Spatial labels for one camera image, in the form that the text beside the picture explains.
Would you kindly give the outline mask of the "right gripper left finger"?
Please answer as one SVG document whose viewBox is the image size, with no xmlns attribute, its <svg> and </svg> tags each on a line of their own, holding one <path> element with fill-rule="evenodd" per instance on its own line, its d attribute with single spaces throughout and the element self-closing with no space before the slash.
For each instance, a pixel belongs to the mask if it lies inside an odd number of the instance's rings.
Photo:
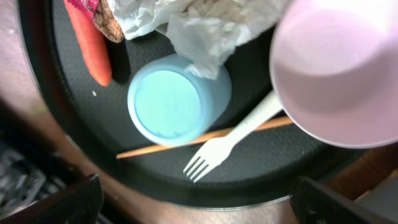
<svg viewBox="0 0 398 224">
<path fill-rule="evenodd" d="M 95 224 L 104 202 L 98 174 L 91 174 L 27 208 L 1 220 L 1 224 Z"/>
</svg>

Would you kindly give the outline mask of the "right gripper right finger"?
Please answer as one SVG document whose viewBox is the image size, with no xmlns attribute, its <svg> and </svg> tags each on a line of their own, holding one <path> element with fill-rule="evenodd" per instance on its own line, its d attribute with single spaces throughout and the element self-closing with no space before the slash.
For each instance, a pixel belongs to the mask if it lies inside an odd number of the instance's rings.
<svg viewBox="0 0 398 224">
<path fill-rule="evenodd" d="M 306 177 L 295 181 L 290 205 L 299 224 L 397 224 Z"/>
</svg>

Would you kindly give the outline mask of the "wooden chopstick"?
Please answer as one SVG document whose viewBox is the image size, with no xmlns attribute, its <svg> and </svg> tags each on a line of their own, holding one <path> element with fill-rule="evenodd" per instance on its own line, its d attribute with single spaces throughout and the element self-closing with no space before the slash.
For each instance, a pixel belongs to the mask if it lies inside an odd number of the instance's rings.
<svg viewBox="0 0 398 224">
<path fill-rule="evenodd" d="M 258 132 L 258 131 L 262 131 L 262 130 L 266 130 L 266 129 L 278 128 L 278 127 L 286 126 L 286 125 L 289 125 L 292 123 L 293 123 L 293 121 L 288 116 L 283 116 L 283 117 L 275 118 L 275 119 L 272 119 L 270 121 L 263 123 L 257 129 L 255 129 L 254 132 Z M 233 128 L 226 128 L 226 129 L 221 129 L 221 130 L 206 133 L 206 134 L 200 136 L 198 139 L 196 139 L 188 144 L 185 144 L 185 146 L 203 143 L 212 138 L 223 137 L 223 136 L 227 135 L 229 132 L 231 132 L 232 130 L 233 130 Z M 150 154 L 150 153 L 154 153 L 154 152 L 166 151 L 166 150 L 173 149 L 173 148 L 176 148 L 176 146 L 152 145 L 152 146 L 142 147 L 139 149 L 134 149 L 131 151 L 119 153 L 116 155 L 116 159 L 124 159 L 124 158 L 128 158 L 128 157 L 140 156 L 140 155 Z"/>
</svg>

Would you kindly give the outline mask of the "white plastic fork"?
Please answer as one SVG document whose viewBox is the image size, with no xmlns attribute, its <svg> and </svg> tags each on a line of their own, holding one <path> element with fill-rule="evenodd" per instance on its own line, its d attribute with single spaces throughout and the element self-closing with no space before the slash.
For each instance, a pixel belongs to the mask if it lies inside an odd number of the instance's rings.
<svg viewBox="0 0 398 224">
<path fill-rule="evenodd" d="M 191 158 L 183 173 L 192 181 L 198 182 L 215 167 L 228 158 L 238 142 L 256 128 L 270 120 L 282 110 L 275 91 L 271 91 L 235 128 L 227 135 L 208 140 Z"/>
</svg>

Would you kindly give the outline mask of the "light blue cup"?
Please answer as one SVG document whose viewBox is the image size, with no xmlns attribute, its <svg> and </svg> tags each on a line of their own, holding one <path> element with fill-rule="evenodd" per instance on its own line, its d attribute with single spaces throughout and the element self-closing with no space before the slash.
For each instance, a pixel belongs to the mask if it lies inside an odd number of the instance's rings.
<svg viewBox="0 0 398 224">
<path fill-rule="evenodd" d="M 148 140 L 182 146 L 205 133 L 224 113 L 232 84 L 224 66 L 216 79 L 190 71 L 192 62 L 177 54 L 154 60 L 134 75 L 127 92 L 132 122 Z"/>
</svg>

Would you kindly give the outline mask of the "pink bowl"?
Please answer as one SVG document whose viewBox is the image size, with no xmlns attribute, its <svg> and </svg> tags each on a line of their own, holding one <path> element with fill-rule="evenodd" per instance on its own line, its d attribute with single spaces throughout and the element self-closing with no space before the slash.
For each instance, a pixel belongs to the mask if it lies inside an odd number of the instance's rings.
<svg viewBox="0 0 398 224">
<path fill-rule="evenodd" d="M 312 137 L 347 148 L 397 142 L 397 0 L 292 1 L 270 71 L 284 111 Z"/>
</svg>

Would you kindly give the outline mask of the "orange carrot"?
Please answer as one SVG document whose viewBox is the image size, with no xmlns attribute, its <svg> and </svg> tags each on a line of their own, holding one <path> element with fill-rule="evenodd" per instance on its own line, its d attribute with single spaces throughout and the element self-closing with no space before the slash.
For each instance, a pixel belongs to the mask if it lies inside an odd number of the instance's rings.
<svg viewBox="0 0 398 224">
<path fill-rule="evenodd" d="M 104 35 L 93 22 L 95 12 L 83 12 L 68 0 L 63 2 L 90 75 L 99 85 L 108 86 L 112 79 L 112 69 Z"/>
</svg>

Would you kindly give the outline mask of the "brown walnut cookie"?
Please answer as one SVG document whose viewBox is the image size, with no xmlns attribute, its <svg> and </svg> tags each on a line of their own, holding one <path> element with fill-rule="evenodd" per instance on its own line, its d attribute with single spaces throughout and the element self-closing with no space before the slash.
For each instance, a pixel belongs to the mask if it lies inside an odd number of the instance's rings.
<svg viewBox="0 0 398 224">
<path fill-rule="evenodd" d="M 124 39 L 119 22 L 114 18 L 107 0 L 99 0 L 93 22 L 96 28 L 110 41 L 120 43 Z"/>
</svg>

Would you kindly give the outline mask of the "red snack wrapper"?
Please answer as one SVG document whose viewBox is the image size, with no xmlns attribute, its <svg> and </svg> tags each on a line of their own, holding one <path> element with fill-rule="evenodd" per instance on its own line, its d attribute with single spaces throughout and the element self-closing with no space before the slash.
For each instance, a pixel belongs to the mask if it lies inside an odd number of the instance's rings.
<svg viewBox="0 0 398 224">
<path fill-rule="evenodd" d="M 100 0 L 68 0 L 68 2 L 83 12 L 94 13 Z"/>
</svg>

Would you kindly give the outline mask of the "white napkin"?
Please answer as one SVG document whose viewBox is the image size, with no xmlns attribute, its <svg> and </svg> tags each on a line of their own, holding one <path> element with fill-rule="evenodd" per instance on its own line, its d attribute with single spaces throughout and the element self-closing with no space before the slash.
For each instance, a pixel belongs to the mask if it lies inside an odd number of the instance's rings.
<svg viewBox="0 0 398 224">
<path fill-rule="evenodd" d="M 128 40 L 160 30 L 187 70 L 216 80 L 236 47 L 255 39 L 282 16 L 289 0 L 110 0 L 108 6 Z"/>
</svg>

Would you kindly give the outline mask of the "black round tray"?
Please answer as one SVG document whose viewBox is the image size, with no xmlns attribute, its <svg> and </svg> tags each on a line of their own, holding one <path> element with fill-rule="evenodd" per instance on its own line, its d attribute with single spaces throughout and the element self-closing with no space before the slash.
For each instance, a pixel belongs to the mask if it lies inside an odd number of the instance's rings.
<svg viewBox="0 0 398 224">
<path fill-rule="evenodd" d="M 108 42 L 114 81 L 102 87 L 87 70 L 62 1 L 17 6 L 32 71 L 59 125 L 103 172 L 149 197 L 195 208 L 257 205 L 288 196 L 298 176 L 324 181 L 361 155 L 290 124 L 250 134 L 197 183 L 182 171 L 196 146 L 117 159 L 120 152 L 149 145 L 130 119 L 127 90 L 141 67 L 173 53 L 172 44 L 158 32 Z"/>
</svg>

